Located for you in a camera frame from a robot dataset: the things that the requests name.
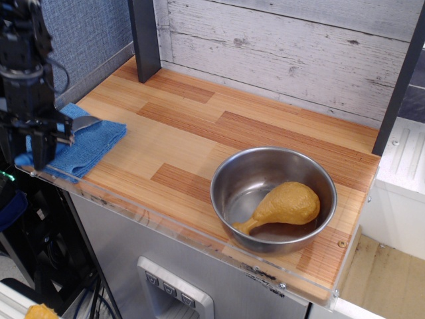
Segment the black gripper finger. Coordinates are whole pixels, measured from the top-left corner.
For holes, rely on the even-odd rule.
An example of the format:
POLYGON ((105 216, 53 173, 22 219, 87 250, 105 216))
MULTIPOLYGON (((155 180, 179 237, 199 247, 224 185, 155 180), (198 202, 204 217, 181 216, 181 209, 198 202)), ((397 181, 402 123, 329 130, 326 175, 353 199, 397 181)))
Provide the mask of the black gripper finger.
POLYGON ((45 168, 55 157, 56 137, 50 132, 36 131, 31 135, 34 168, 38 171, 45 168))
POLYGON ((8 163, 12 162, 12 153, 9 143, 9 131, 1 126, 1 150, 8 163))

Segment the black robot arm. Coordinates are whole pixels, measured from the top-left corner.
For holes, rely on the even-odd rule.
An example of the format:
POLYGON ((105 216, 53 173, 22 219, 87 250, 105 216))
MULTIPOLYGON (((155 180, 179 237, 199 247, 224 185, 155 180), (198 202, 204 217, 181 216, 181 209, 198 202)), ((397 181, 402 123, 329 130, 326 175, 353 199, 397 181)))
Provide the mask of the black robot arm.
POLYGON ((40 171, 59 143, 72 144, 72 118, 55 106, 52 37, 40 1, 1 2, 1 151, 9 163, 31 153, 40 171))

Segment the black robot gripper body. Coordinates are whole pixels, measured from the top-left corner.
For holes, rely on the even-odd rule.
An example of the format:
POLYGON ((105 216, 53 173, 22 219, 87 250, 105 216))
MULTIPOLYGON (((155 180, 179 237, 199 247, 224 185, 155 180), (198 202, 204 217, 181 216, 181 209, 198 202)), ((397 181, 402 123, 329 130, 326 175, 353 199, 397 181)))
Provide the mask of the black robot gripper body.
POLYGON ((24 135, 45 131, 54 140, 74 143, 72 119, 55 106, 51 68, 33 70, 1 69, 6 109, 1 111, 1 127, 24 135))

